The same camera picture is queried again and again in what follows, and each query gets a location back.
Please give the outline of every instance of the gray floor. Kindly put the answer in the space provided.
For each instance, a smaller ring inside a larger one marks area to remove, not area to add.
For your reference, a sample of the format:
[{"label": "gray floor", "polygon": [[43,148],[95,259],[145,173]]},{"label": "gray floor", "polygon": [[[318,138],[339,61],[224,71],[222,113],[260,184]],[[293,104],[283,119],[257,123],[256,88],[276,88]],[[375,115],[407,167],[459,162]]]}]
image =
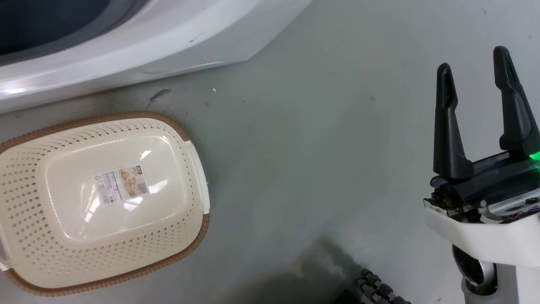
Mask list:
[{"label": "gray floor", "polygon": [[469,158],[497,152],[491,52],[509,47],[538,117],[536,5],[315,0],[246,63],[0,116],[3,141],[92,115],[170,115],[212,198],[204,243],[179,263],[60,299],[0,276],[0,302],[325,303],[367,266],[414,304],[462,303],[450,244],[422,221],[435,71],[453,68]]}]

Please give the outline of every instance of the white washing machine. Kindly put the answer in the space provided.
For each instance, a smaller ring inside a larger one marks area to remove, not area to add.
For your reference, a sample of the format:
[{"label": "white washing machine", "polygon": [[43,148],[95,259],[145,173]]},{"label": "white washing machine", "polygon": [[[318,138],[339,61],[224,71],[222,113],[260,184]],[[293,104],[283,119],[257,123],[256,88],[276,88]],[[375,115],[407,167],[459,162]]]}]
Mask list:
[{"label": "white washing machine", "polygon": [[310,2],[0,1],[0,113],[247,60]]}]

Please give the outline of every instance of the product label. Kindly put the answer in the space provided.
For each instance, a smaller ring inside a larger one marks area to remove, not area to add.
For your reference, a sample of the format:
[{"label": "product label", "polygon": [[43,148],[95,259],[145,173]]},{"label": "product label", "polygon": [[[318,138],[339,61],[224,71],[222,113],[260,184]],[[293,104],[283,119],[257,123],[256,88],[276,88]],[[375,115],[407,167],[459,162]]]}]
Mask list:
[{"label": "product label", "polygon": [[140,165],[108,171],[94,177],[99,201],[110,204],[148,193]]}]

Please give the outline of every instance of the beige plastic basket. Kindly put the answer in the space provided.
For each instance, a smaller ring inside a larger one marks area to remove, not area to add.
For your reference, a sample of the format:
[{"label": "beige plastic basket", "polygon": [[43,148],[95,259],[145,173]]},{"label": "beige plastic basket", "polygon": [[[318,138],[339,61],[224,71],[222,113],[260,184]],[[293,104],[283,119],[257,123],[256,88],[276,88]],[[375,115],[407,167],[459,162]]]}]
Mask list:
[{"label": "beige plastic basket", "polygon": [[192,253],[210,220],[195,147],[150,112],[100,116],[0,146],[0,269],[43,296],[123,282]]}]

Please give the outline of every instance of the robotic arm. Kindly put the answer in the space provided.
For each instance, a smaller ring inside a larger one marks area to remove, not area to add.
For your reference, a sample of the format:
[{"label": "robotic arm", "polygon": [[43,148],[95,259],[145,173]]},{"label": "robotic arm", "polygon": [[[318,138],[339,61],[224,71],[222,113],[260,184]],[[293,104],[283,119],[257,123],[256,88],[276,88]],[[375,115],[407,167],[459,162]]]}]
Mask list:
[{"label": "robotic arm", "polygon": [[450,241],[467,304],[540,302],[540,133],[508,50],[493,52],[504,152],[471,162],[463,151],[448,64],[437,71],[434,188],[428,227]]}]

